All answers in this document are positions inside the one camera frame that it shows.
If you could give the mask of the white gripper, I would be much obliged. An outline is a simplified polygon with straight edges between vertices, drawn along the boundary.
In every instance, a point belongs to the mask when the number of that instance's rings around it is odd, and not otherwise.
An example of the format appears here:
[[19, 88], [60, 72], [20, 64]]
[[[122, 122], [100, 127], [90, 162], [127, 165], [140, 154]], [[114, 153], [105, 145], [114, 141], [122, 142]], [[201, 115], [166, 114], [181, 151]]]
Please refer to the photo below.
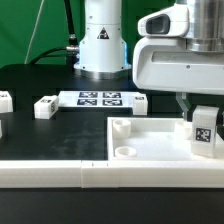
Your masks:
[[188, 51], [180, 38], [144, 37], [134, 49], [132, 75], [140, 89], [177, 92], [187, 120], [187, 93], [224, 95], [224, 53]]

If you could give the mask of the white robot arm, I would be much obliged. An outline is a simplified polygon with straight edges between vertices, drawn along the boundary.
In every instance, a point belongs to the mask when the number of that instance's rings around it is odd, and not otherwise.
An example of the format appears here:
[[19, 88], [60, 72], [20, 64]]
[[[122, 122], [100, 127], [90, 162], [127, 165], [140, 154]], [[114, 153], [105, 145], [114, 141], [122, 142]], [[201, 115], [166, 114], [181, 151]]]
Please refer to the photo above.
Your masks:
[[93, 79], [132, 71], [140, 89], [224, 95], [224, 0], [176, 0], [141, 18], [141, 39], [127, 62], [121, 0], [85, 0], [85, 36], [74, 69]]

